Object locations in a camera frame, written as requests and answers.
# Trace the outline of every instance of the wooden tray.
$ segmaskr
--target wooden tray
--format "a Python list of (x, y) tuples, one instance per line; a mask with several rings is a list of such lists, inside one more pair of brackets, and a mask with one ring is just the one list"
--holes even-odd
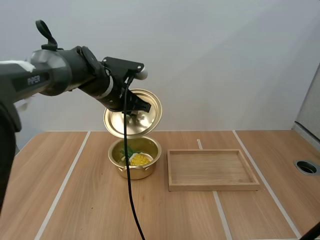
[(256, 191), (260, 184), (239, 149), (168, 150), (169, 191)]

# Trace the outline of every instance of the gold pot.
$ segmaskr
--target gold pot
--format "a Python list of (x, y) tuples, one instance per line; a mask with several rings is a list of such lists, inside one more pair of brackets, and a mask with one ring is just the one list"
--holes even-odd
[[(148, 164), (142, 166), (129, 166), (130, 178), (132, 180), (138, 180), (148, 177), (154, 172), (157, 160), (160, 158), (160, 144), (156, 140), (147, 136), (128, 139), (127, 143), (132, 149), (138, 152), (143, 152), (151, 158), (151, 161)], [(116, 140), (109, 148), (108, 157), (116, 166), (117, 172), (120, 174), (120, 176), (127, 178), (127, 167), (124, 164), (121, 164), (121, 160), (124, 157), (121, 153), (123, 147), (124, 140)]]

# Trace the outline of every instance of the green vegetable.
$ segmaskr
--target green vegetable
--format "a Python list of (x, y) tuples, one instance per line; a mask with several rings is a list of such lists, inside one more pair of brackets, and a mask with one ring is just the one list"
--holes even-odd
[[(134, 151), (129, 145), (127, 146), (128, 149), (128, 158), (131, 158), (133, 154), (137, 154), (137, 151)], [(123, 156), (125, 156), (125, 146), (123, 146), (123, 149), (120, 151)]]

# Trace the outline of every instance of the wooden table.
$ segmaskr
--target wooden table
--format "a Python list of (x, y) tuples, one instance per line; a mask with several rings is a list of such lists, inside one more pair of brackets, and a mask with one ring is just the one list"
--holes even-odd
[[(297, 239), (320, 221), (320, 153), (296, 132), (152, 132), (162, 155), (132, 181), (147, 240)], [(1, 219), (3, 240), (138, 240), (127, 180), (108, 159), (107, 132), (44, 132), (16, 156)], [(167, 149), (241, 149), (262, 190), (169, 192)]]

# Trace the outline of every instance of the gold pot lid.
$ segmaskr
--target gold pot lid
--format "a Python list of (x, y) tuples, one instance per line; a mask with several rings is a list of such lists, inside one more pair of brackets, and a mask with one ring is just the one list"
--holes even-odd
[[(142, 100), (151, 104), (149, 112), (137, 111), (135, 115), (126, 117), (126, 134), (128, 139), (142, 137), (150, 133), (160, 122), (162, 116), (162, 106), (152, 92), (144, 89), (132, 89)], [(124, 114), (105, 109), (103, 121), (106, 129), (118, 138), (124, 138)]]

